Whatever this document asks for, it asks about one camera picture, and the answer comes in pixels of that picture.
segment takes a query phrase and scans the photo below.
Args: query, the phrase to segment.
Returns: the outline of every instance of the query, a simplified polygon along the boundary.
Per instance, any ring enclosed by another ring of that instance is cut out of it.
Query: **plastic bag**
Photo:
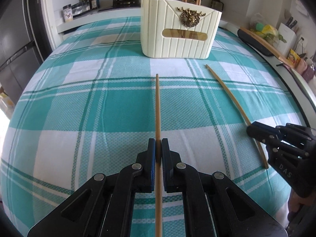
[[[250,29],[256,29],[257,23],[261,23],[263,25],[268,25],[268,22],[265,20],[265,18],[260,13],[256,13],[251,17]]]

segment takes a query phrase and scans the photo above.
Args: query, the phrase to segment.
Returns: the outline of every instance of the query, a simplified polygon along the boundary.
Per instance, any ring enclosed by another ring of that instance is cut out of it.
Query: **deer head emblem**
[[[200,22],[200,16],[203,17],[206,15],[205,13],[202,14],[202,12],[197,13],[197,11],[192,11],[189,8],[185,10],[183,7],[182,9],[177,7],[177,9],[182,12],[180,20],[185,27],[195,27]]]

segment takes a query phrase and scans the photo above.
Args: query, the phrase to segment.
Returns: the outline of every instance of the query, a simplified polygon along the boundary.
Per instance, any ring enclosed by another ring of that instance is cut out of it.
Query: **tablecloth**
[[[156,73],[170,149],[200,172],[225,173],[277,217],[290,187],[263,169],[244,120],[205,64],[251,121],[304,124],[271,66],[227,30],[218,29],[206,60],[153,59],[142,53],[139,17],[87,24],[41,65],[6,134],[3,204],[22,234],[95,173],[118,173],[146,150],[155,131]],[[164,236],[185,236],[181,194],[163,195]],[[154,193],[136,195],[131,236],[154,236],[154,207]]]

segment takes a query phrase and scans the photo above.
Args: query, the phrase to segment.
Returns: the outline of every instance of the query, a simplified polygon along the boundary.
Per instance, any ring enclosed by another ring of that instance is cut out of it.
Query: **yellow package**
[[[289,55],[288,55],[288,61],[294,67],[296,67],[298,65],[298,63],[300,62],[300,60],[301,60],[301,58],[298,56],[298,54],[291,49],[289,52]]]
[[[252,29],[251,31],[266,40],[271,45],[273,45],[273,43],[276,42],[279,37],[278,31],[271,25],[257,23],[256,29]]]

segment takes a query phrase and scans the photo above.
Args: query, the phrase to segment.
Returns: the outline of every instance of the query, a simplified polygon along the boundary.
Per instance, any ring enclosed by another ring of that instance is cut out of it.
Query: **spice jar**
[[[72,21],[73,17],[72,17],[71,4],[68,4],[68,5],[64,6],[63,7],[63,11],[64,11],[64,20],[65,20],[65,22]]]
[[[97,8],[97,0],[91,0],[91,9],[94,10]]]
[[[81,2],[76,3],[71,7],[72,14],[74,17],[80,15],[83,12],[82,7],[83,7],[83,3],[81,3]]]

